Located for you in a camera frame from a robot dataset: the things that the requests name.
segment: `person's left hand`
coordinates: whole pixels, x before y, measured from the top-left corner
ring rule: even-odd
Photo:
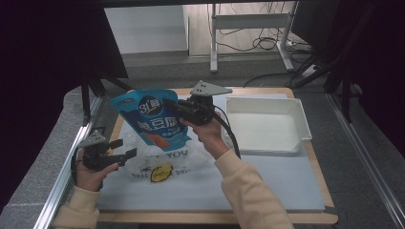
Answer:
[[[84,150],[81,150],[76,163],[76,186],[87,191],[97,192],[102,180],[118,168],[118,163],[114,163],[96,172],[84,166],[83,155]]]

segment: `person's arm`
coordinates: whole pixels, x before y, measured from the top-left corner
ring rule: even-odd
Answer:
[[[293,228],[287,211],[253,165],[241,161],[233,150],[228,150],[221,137],[221,124],[213,119],[193,128],[204,148],[216,159],[215,165],[223,175],[222,188],[242,228]]]
[[[82,157],[83,151],[79,153],[76,164],[76,186],[71,201],[59,208],[52,223],[53,228],[96,228],[98,187],[108,174],[118,168],[118,164],[115,163],[99,172],[94,172],[83,165]]]

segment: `table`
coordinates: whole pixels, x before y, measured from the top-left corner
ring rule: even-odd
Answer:
[[[174,89],[178,95],[189,95],[189,89]],[[288,98],[293,98],[293,93],[287,88],[234,88],[233,94],[286,94]],[[115,128],[111,135],[111,140],[117,139],[123,119],[117,119]],[[338,216],[330,211],[334,209],[333,201],[330,197],[328,186],[322,175],[315,152],[310,142],[306,143],[309,154],[309,161],[315,177],[317,179],[326,210],[319,213],[288,213],[293,223],[320,223],[334,224]],[[230,211],[208,211],[208,212],[141,212],[141,211],[100,211],[99,221],[108,222],[138,222],[138,223],[216,223],[232,224],[237,220]]]

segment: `sleeve cuff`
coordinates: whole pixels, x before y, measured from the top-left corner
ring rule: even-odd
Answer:
[[[220,156],[214,164],[220,170],[223,177],[232,175],[245,166],[245,163],[236,156],[233,149]]]
[[[93,212],[99,195],[100,192],[91,192],[75,186],[69,207],[80,209],[80,211]]]

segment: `yellow logo on plastic bag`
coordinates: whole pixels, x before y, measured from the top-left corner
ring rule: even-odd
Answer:
[[[172,171],[173,166],[168,163],[156,167],[152,171],[151,182],[161,182],[168,179],[169,176],[172,174]]]

